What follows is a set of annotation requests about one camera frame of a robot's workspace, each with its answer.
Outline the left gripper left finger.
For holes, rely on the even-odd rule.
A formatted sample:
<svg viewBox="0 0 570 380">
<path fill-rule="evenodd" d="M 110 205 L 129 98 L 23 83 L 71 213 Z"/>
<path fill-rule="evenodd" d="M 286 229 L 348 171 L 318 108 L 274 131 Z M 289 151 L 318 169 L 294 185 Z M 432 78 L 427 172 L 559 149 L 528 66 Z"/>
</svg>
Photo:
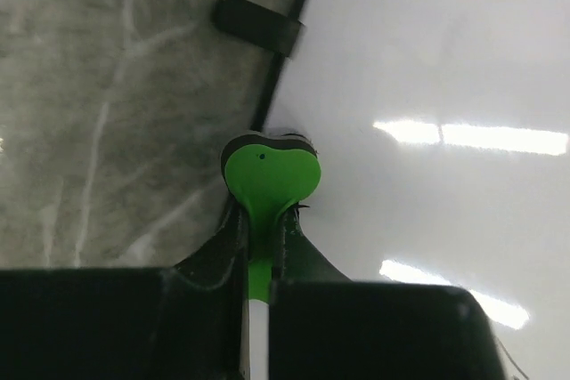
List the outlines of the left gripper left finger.
<svg viewBox="0 0 570 380">
<path fill-rule="evenodd" d="M 4 270 L 4 379 L 239 379 L 247 216 L 171 267 Z"/>
</svg>

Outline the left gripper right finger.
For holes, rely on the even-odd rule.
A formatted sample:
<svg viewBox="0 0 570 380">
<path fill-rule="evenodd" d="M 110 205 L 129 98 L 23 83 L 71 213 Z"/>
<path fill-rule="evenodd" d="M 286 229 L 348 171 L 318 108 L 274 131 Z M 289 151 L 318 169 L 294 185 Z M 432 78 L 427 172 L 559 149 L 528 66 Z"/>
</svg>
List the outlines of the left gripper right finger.
<svg viewBox="0 0 570 380">
<path fill-rule="evenodd" d="M 271 379 L 503 379 L 484 310 L 454 286 L 348 279 L 289 209 L 275 233 Z"/>
</svg>

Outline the green whiteboard eraser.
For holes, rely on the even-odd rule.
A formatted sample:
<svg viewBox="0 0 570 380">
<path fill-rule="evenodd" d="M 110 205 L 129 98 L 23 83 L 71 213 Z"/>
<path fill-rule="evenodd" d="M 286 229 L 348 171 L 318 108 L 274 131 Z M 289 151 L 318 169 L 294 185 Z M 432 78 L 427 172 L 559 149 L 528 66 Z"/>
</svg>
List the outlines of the green whiteboard eraser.
<svg viewBox="0 0 570 380">
<path fill-rule="evenodd" d="M 232 138 L 221 153 L 226 187 L 248 215 L 248 298 L 269 302 L 274 233 L 290 208 L 316 190 L 322 169 L 303 135 L 249 131 Z"/>
</svg>

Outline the white whiteboard black frame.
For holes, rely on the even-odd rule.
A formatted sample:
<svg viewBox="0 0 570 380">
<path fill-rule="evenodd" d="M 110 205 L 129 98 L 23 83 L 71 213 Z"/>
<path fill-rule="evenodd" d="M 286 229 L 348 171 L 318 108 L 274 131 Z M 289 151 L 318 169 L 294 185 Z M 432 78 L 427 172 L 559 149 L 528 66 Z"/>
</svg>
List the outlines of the white whiteboard black frame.
<svg viewBox="0 0 570 380">
<path fill-rule="evenodd" d="M 317 151 L 305 236 L 351 279 L 464 287 L 508 378 L 568 378 L 569 0 L 308 0 L 303 22 L 265 133 Z"/>
</svg>

